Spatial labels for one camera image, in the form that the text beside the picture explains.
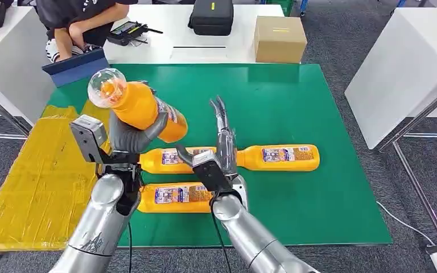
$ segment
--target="bottle label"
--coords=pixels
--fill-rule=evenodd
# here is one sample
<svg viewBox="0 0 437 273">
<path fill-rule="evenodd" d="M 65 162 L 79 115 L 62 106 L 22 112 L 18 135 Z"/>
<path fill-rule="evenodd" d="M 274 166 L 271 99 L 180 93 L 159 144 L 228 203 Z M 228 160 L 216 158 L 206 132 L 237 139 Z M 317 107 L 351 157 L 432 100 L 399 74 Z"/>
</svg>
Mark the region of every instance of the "bottle label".
<svg viewBox="0 0 437 273">
<path fill-rule="evenodd" d="M 314 159 L 312 151 L 307 146 L 281 147 L 262 149 L 264 162 L 286 162 Z"/>
<path fill-rule="evenodd" d="M 155 190 L 155 204 L 209 201 L 211 198 L 212 194 L 203 185 L 159 187 Z"/>
<path fill-rule="evenodd" d="M 189 153 L 192 155 L 198 155 L 202 152 L 208 151 L 210 149 L 187 149 Z M 173 164 L 180 164 L 183 163 L 183 161 L 178 157 L 178 152 L 176 149 L 163 149 L 162 150 L 162 164 L 163 165 L 173 165 Z"/>
<path fill-rule="evenodd" d="M 157 97 L 155 97 L 155 100 L 156 104 L 158 105 L 158 112 L 168 113 L 168 118 L 173 122 L 178 123 L 177 110 Z"/>
</svg>

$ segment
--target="robotic hand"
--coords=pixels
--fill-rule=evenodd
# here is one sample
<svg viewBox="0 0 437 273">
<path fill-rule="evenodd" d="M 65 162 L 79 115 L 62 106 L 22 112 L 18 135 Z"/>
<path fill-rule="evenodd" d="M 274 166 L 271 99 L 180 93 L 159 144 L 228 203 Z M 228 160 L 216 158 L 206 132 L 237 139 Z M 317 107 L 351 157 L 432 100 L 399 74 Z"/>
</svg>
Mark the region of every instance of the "robotic hand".
<svg viewBox="0 0 437 273">
<path fill-rule="evenodd" d="M 244 178 L 237 173 L 237 147 L 229 128 L 225 105 L 217 96 L 210 100 L 217 118 L 217 152 L 192 156 L 183 146 L 177 152 L 190 165 L 207 190 L 214 193 L 211 209 L 228 233 L 247 267 L 256 273 L 318 272 L 290 253 L 252 214 Z"/>
</svg>

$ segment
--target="wire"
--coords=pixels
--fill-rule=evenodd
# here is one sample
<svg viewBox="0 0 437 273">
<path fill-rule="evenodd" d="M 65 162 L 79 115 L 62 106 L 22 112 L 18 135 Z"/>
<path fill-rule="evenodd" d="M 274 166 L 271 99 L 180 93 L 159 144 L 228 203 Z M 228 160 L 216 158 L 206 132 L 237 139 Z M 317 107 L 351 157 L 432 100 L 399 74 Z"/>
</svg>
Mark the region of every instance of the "wire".
<svg viewBox="0 0 437 273">
<path fill-rule="evenodd" d="M 128 273 L 131 273 L 131 224 L 128 222 L 128 235 L 130 237 L 130 264 L 128 265 Z"/>
<path fill-rule="evenodd" d="M 396 221 L 402 223 L 403 225 L 407 226 L 408 228 L 413 229 L 415 232 L 417 232 L 417 233 L 423 235 L 423 237 L 425 237 L 428 241 L 430 241 L 430 243 L 431 243 L 432 246 L 435 245 L 435 243 L 433 243 L 433 241 L 430 239 L 430 237 L 426 236 L 425 233 L 422 233 L 421 231 L 415 229 L 414 227 L 412 227 L 412 226 L 408 225 L 407 223 L 405 223 L 405 222 L 401 221 L 400 219 L 398 219 L 396 216 L 392 215 L 392 214 L 391 214 L 391 213 L 390 213 L 390 212 L 389 212 L 389 211 L 388 211 L 388 210 L 383 206 L 383 204 L 381 204 L 380 202 L 376 201 L 376 203 L 378 203 L 378 205 L 381 206 L 381 207 L 383 208 L 383 210 L 384 210 L 387 214 L 389 214 L 389 216 L 393 217 Z"/>
<path fill-rule="evenodd" d="M 224 257 L 225 257 L 225 261 L 227 262 L 227 268 L 229 270 L 229 273 L 232 273 L 232 270 L 230 269 L 229 257 L 227 256 L 227 251 L 225 251 L 224 241 L 222 240 L 222 236 L 220 235 L 219 226 L 217 226 L 217 220 L 215 219 L 215 215 L 213 215 L 213 203 L 215 202 L 215 199 L 216 197 L 214 197 L 210 201 L 210 215 L 212 215 L 213 225 L 215 226 L 215 231 L 217 231 L 217 236 L 218 236 L 218 240 L 220 241 L 220 246 L 224 251 Z"/>
</svg>

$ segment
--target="gray carpet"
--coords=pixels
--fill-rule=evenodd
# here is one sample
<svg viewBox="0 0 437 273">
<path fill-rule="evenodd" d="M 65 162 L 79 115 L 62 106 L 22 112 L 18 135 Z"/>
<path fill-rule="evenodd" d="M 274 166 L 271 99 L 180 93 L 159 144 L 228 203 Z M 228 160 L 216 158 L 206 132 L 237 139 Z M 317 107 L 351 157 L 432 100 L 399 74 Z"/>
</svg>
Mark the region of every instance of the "gray carpet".
<svg viewBox="0 0 437 273">
<path fill-rule="evenodd" d="M 344 97 L 344 90 L 389 20 L 395 4 L 395 0 L 310 0 L 303 19 L 308 39 L 303 61 L 321 65 L 377 200 L 437 242 L 437 234 L 395 153 L 391 148 L 384 154 L 367 149 Z M 406 5 L 417 3 L 409 0 Z M 418 130 L 426 129 L 437 130 L 437 120 L 427 121 Z M 0 130 L 9 130 L 9 126 L 0 123 Z M 0 184 L 21 144 L 0 140 Z M 401 147 L 437 212 L 437 140 L 404 139 Z M 434 272 L 422 250 L 426 240 L 382 213 L 394 240 L 391 246 L 290 250 L 321 272 Z M 248 272 L 233 249 L 228 253 L 233 272 Z M 10 253 L 0 261 L 0 272 L 45 272 L 59 254 Z M 109 272 L 127 272 L 127 255 L 126 250 L 118 250 Z M 222 253 L 217 249 L 134 250 L 133 269 L 133 272 L 226 272 Z"/>
</svg>

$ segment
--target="bottle cap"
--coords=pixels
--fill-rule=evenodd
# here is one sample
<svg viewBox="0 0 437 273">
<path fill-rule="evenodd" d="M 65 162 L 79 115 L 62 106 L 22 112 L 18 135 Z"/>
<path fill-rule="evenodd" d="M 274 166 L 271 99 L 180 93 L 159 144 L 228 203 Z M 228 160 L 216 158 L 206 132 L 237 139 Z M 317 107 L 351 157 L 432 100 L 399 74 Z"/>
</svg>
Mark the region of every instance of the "bottle cap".
<svg viewBox="0 0 437 273">
<path fill-rule="evenodd" d="M 110 108 L 121 99 L 125 88 L 125 76 L 115 68 L 105 68 L 89 80 L 88 97 L 94 105 Z"/>
</svg>

